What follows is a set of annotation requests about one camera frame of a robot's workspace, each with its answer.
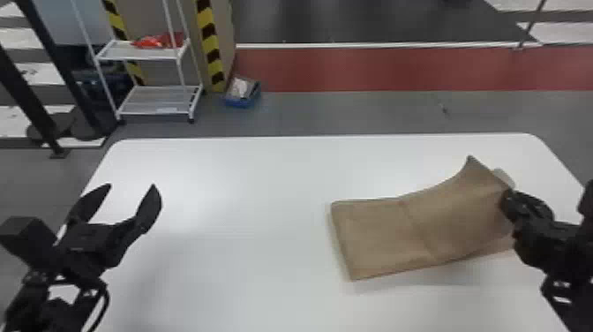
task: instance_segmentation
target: hazard stripe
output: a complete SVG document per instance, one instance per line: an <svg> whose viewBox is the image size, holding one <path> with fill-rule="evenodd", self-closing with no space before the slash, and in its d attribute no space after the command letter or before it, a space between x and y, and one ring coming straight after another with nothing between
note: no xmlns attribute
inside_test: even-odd
<svg viewBox="0 0 593 332"><path fill-rule="evenodd" d="M120 41L129 41L130 38L128 37L128 33L125 30L124 19L119 14L119 11L117 11L115 0L102 0L102 2L103 8L105 8L109 18L109 24L111 25L111 29L113 30L116 38ZM144 74L142 73L142 70L136 61L126 62L125 69L127 70L128 74L130 74L130 76L133 76L138 85L145 85Z"/></svg>
<svg viewBox="0 0 593 332"><path fill-rule="evenodd" d="M210 0L196 0L196 11L198 27L202 36L202 52L206 58L208 76L212 82L213 91L223 92L226 86L226 80Z"/></svg>

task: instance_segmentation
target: table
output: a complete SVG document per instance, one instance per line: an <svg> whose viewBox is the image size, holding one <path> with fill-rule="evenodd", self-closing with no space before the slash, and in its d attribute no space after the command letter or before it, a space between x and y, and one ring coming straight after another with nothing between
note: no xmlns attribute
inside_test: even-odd
<svg viewBox="0 0 593 332"><path fill-rule="evenodd" d="M163 210L105 273L99 331L564 331L512 251L347 279L330 203L435 185L467 155L580 221L582 186L528 134L120 141L86 187L114 186L94 222L133 215L152 183Z"/></svg>

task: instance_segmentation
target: white wire shelf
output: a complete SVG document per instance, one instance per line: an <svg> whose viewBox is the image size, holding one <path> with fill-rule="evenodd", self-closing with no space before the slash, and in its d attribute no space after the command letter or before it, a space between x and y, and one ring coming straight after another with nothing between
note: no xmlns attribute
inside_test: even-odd
<svg viewBox="0 0 593 332"><path fill-rule="evenodd" d="M202 93L199 86L135 86L117 111L120 115L187 114L193 118Z"/></svg>
<svg viewBox="0 0 593 332"><path fill-rule="evenodd" d="M179 61L190 46L190 39L175 49L138 49L131 41L112 40L97 54L97 60L177 60Z"/></svg>

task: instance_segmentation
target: red object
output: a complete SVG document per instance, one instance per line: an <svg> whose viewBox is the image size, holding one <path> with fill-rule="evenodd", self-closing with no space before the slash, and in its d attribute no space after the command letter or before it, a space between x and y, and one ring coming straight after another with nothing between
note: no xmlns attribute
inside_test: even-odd
<svg viewBox="0 0 593 332"><path fill-rule="evenodd" d="M239 49L266 91L593 90L593 47Z"/></svg>
<svg viewBox="0 0 593 332"><path fill-rule="evenodd" d="M139 49L173 49L174 47L181 47L184 44L184 33L173 33L175 37L175 46L171 42L171 35L169 33L148 35L142 37L132 43Z"/></svg>

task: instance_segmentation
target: cable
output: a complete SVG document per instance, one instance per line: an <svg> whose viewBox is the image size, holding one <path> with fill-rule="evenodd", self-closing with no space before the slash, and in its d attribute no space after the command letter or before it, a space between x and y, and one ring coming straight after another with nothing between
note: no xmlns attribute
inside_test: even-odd
<svg viewBox="0 0 593 332"><path fill-rule="evenodd" d="M99 315L94 320L93 325L91 325L91 328L87 332L94 332L99 327L99 324L101 324L103 316L107 312L107 307L109 306L109 300L110 300L109 291L107 289L100 290L100 293L103 297L103 308L101 308Z"/></svg>

